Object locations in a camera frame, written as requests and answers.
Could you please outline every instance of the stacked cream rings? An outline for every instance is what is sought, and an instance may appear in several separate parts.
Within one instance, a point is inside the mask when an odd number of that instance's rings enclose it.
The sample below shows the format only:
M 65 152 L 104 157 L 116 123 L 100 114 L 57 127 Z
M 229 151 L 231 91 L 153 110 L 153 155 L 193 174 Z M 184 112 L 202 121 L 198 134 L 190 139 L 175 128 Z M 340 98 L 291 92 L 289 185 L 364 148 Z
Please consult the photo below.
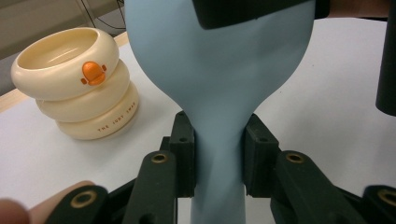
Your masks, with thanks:
M 36 100 L 43 114 L 63 122 L 78 122 L 92 119 L 117 104 L 128 89 L 130 83 L 128 68 L 122 60 L 113 75 L 101 86 L 63 101 Z
M 12 64 L 11 77 L 21 92 L 37 100 L 65 100 L 100 86 L 119 57 L 109 34 L 75 28 L 44 37 L 23 50 Z
M 107 33 L 75 28 L 38 40 L 15 59 L 15 86 L 73 138 L 115 133 L 133 119 L 137 88 Z
M 131 82 L 122 99 L 105 114 L 81 122 L 58 121 L 57 124 L 62 132 L 77 139 L 88 140 L 101 138 L 121 129 L 132 119 L 137 106 L 137 89 Z

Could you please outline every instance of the light blue object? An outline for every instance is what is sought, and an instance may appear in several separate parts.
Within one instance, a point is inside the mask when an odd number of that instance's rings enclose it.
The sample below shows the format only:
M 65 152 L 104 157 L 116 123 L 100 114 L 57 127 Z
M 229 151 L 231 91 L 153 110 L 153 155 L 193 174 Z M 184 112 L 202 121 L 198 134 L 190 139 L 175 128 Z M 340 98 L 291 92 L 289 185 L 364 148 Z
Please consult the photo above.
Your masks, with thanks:
M 196 133 L 191 224 L 245 223 L 243 130 L 303 58 L 315 1 L 215 30 L 200 27 L 191 0 L 128 0 L 125 10 L 137 61 Z

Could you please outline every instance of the finger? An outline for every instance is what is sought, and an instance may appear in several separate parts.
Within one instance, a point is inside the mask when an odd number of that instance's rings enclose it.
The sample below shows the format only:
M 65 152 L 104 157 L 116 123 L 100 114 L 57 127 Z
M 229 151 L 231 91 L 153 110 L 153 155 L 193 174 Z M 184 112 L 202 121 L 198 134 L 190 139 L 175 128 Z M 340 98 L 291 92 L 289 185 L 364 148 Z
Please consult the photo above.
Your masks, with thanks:
M 0 223 L 29 224 L 29 214 L 19 203 L 3 199 L 0 200 Z
M 50 216 L 50 213 L 53 211 L 56 205 L 62 200 L 64 196 L 66 196 L 66 194 L 71 192 L 73 189 L 78 189 L 88 185 L 93 185 L 93 183 L 91 181 L 81 181 L 67 189 L 62 190 L 61 192 L 48 198 L 46 201 L 30 209 L 29 213 L 31 224 L 43 224 Z

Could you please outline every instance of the white table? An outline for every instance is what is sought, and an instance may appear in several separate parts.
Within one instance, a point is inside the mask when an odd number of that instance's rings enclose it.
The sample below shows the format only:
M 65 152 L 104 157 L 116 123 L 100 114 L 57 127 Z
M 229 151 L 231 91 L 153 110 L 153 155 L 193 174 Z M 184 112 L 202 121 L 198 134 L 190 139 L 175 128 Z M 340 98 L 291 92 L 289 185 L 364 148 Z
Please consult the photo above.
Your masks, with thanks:
M 381 21 L 315 21 L 300 66 L 255 112 L 283 150 L 305 153 L 334 185 L 358 195 L 368 185 L 396 187 L 396 118 L 375 108 L 385 30 Z M 32 207 L 80 180 L 111 191 L 137 176 L 180 108 L 146 78 L 129 45 L 120 58 L 141 100 L 134 124 L 121 133 L 71 139 L 33 99 L 0 114 L 0 197 Z M 189 223 L 189 210 L 190 200 L 179 200 L 179 223 Z M 275 223 L 268 199 L 247 197 L 247 223 Z

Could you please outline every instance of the black cable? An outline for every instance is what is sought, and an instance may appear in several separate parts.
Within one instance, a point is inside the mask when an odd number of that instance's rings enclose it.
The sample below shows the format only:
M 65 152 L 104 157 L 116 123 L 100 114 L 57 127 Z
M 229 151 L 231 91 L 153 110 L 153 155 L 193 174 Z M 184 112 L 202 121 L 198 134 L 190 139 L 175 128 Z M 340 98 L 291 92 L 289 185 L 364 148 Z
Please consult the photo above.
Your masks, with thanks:
M 95 23 L 93 22 L 93 20 L 92 20 L 92 18 L 91 18 L 90 12 L 88 11 L 87 7 L 85 6 L 84 1 L 81 0 L 81 3 L 82 3 L 82 5 L 84 6 L 85 11 L 87 12 L 88 16 L 90 17 L 90 20 L 91 20 L 91 22 L 92 22 L 93 27 L 96 28 Z
M 112 25 L 110 25 L 110 24 L 108 24 L 107 22 L 105 22 L 105 21 L 102 21 L 99 17 L 98 18 L 96 18 L 97 20 L 99 20 L 99 21 L 101 21 L 102 23 L 104 23 L 105 25 L 107 25 L 107 26 L 109 26 L 109 27 L 111 27 L 111 28 L 113 28 L 113 29 L 117 29 L 117 30 L 125 30 L 125 28 L 123 28 L 123 27 L 115 27 L 115 26 L 112 26 Z
M 122 20 L 124 21 L 124 24 L 125 24 L 125 26 L 126 26 L 125 18 L 123 17 L 122 10 L 121 10 L 121 6 L 120 6 L 120 3 L 124 4 L 124 1 L 123 1 L 123 0 L 116 0 L 116 1 L 117 1 L 117 5 L 119 5 L 119 11 L 120 11 L 120 14 L 121 14 L 121 16 L 122 16 Z

